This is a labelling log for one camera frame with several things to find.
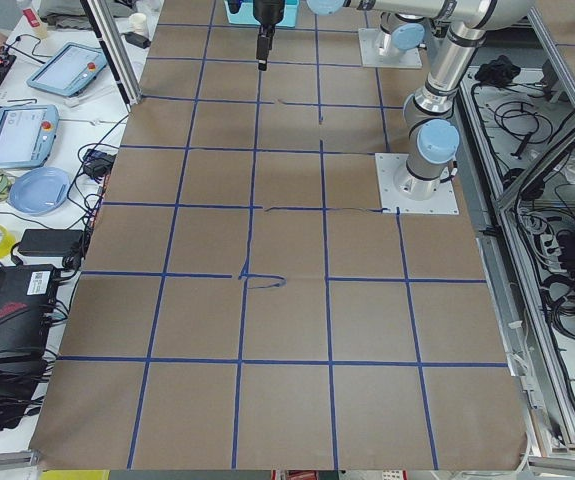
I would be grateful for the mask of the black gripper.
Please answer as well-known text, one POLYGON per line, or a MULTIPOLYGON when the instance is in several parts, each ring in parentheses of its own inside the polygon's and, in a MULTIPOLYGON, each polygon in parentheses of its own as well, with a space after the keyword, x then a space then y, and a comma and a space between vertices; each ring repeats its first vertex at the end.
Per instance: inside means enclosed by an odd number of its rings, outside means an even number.
POLYGON ((269 54, 273 47, 273 27, 283 21, 285 0, 253 0, 253 16, 260 24, 256 60, 259 70, 266 70, 269 54))

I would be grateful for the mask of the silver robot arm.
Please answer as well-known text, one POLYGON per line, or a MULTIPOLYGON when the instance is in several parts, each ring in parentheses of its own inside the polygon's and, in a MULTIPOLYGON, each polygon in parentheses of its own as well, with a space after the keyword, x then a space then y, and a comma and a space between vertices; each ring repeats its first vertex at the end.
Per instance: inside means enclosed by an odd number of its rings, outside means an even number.
POLYGON ((487 32, 507 28, 526 16, 532 1, 310 1, 309 9, 331 15, 340 8, 377 10, 445 20, 450 23, 426 81, 404 105, 410 151, 406 163, 394 174, 394 186, 414 201, 431 198, 448 162, 455 158, 460 134, 446 119, 453 98, 476 50, 487 32))
MULTIPOLYGON (((260 71, 267 70, 276 26, 284 19, 285 5, 285 1, 252 2, 252 15, 259 24, 256 60, 260 71)), ((359 29, 362 66, 421 69, 419 48, 426 33, 423 20, 424 18, 418 15, 383 11, 378 28, 359 29)))

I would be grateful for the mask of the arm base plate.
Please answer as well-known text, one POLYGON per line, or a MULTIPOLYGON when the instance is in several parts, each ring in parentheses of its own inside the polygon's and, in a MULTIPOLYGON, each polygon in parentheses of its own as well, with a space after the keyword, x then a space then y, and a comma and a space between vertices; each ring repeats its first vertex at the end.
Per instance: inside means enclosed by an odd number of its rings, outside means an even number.
POLYGON ((447 167, 434 180, 420 180, 407 169, 407 154, 376 153, 380 209, 391 214, 458 215, 447 167))
POLYGON ((386 33, 382 29, 358 30, 361 61, 364 67, 421 69, 419 45, 425 28, 420 24, 405 24, 386 33))

